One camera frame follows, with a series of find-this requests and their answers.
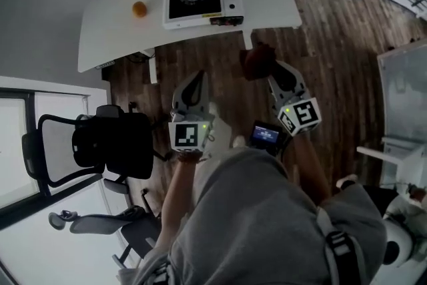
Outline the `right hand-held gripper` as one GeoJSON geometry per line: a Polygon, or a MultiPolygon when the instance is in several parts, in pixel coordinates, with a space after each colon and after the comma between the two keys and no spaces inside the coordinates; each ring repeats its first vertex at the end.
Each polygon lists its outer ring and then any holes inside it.
{"type": "Polygon", "coordinates": [[[273,112],[291,137],[311,131],[322,121],[315,97],[306,90],[302,74],[283,61],[276,61],[275,79],[268,77],[275,104],[273,112]]]}

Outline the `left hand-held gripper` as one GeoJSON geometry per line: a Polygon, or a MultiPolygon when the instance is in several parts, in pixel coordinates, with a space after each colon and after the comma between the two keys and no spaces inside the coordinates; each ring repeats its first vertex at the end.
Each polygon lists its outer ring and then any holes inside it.
{"type": "Polygon", "coordinates": [[[207,107],[208,98],[209,83],[204,70],[192,73],[176,87],[168,123],[172,150],[204,152],[214,120],[207,107]],[[201,109],[190,111],[194,106],[201,109]]]}

